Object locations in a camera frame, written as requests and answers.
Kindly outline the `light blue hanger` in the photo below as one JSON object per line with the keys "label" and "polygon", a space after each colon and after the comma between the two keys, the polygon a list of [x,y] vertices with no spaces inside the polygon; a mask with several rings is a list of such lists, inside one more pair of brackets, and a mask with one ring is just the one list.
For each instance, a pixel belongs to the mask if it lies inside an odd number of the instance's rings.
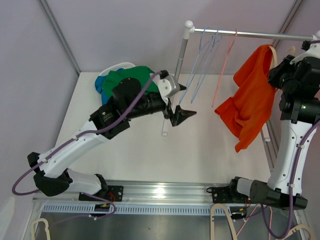
{"label": "light blue hanger", "polygon": [[180,99],[179,99],[179,102],[178,102],[179,104],[182,103],[182,101],[183,101],[183,99],[184,99],[187,91],[189,90],[189,87],[190,87],[191,82],[192,82],[192,79],[193,79],[193,75],[194,75],[195,68],[196,68],[196,66],[198,65],[198,59],[199,59],[199,57],[200,57],[200,55],[201,55],[202,50],[203,50],[203,49],[207,46],[207,44],[208,44],[208,42],[206,42],[206,43],[204,44],[204,46],[202,46],[203,36],[204,36],[204,34],[205,34],[205,30],[207,30],[207,29],[208,29],[208,27],[204,28],[204,30],[203,30],[202,33],[201,33],[201,37],[200,37],[200,41],[199,41],[199,46],[198,46],[198,53],[197,53],[197,56],[196,56],[196,58],[195,58],[195,61],[194,61],[192,70],[191,70],[191,72],[190,72],[190,74],[189,74],[188,80],[187,80],[187,82],[186,82],[186,90],[184,90],[184,92],[181,94],[181,97],[180,97]]}
{"label": "light blue hanger", "polygon": [[199,73],[199,78],[198,78],[198,82],[196,84],[196,87],[195,87],[195,90],[192,94],[192,97],[191,97],[191,100],[190,100],[190,103],[192,104],[196,97],[197,97],[197,94],[202,86],[202,83],[203,81],[205,80],[205,77],[207,75],[207,72],[208,72],[208,69],[209,67],[211,66],[212,62],[213,62],[213,59],[215,57],[215,54],[217,52],[217,50],[215,49],[216,48],[216,45],[219,46],[221,40],[222,40],[222,36],[217,39],[217,36],[218,36],[218,33],[219,33],[220,29],[217,30],[217,32],[215,33],[215,35],[213,35],[207,42],[208,44],[206,45],[206,47],[201,51],[201,54],[199,56],[199,59],[198,59],[198,65],[195,67],[197,70],[200,70],[200,73]]}

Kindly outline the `green t shirt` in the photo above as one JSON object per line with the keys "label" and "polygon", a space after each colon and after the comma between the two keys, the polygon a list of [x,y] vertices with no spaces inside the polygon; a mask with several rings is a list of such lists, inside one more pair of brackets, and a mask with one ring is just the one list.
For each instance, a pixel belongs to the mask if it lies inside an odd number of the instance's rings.
{"label": "green t shirt", "polygon": [[112,90],[124,79],[136,79],[143,87],[155,72],[147,66],[135,66],[123,70],[111,70],[103,80],[102,91],[107,97],[112,96]]}

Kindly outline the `orange t shirt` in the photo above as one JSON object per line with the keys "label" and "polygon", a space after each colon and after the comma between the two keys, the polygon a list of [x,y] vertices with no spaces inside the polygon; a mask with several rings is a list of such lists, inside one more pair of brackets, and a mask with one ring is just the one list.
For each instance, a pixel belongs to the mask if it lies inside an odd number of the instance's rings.
{"label": "orange t shirt", "polygon": [[277,60],[271,44],[259,46],[234,74],[238,89],[214,112],[238,138],[234,149],[245,150],[270,119],[276,88],[268,83],[272,62]]}

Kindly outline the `blue t shirt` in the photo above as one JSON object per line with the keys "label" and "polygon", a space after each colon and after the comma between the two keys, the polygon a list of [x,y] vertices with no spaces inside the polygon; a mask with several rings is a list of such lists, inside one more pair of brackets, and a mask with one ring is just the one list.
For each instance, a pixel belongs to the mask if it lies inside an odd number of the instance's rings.
{"label": "blue t shirt", "polygon": [[101,96],[101,103],[105,105],[113,94],[115,88],[120,82],[117,71],[111,70],[107,75],[100,75],[94,82],[95,90]]}

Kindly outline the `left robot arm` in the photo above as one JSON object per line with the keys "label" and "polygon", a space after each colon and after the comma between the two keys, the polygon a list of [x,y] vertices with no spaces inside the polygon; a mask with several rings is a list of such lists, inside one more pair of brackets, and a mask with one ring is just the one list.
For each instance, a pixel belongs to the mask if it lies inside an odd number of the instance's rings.
{"label": "left robot arm", "polygon": [[34,169],[36,187],[46,196],[53,197],[64,192],[86,193],[95,200],[107,197],[109,186],[101,174],[84,174],[71,170],[72,163],[91,149],[106,143],[130,128],[130,120],[161,112],[173,127],[194,116],[196,111],[172,108],[170,97],[186,87],[172,75],[161,77],[161,90],[140,94],[142,85],[133,77],[122,79],[112,89],[106,104],[92,113],[71,138],[45,153],[32,152],[27,156],[29,166]]}

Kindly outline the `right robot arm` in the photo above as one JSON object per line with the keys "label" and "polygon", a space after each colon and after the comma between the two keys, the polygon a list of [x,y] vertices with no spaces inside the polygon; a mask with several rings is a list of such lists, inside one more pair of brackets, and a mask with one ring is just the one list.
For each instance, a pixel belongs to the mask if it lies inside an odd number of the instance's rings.
{"label": "right robot arm", "polygon": [[270,71],[268,82],[282,91],[281,140],[274,168],[267,182],[235,177],[227,196],[232,202],[250,198],[254,204],[282,210],[303,210],[302,174],[310,142],[320,123],[320,59],[288,55]]}

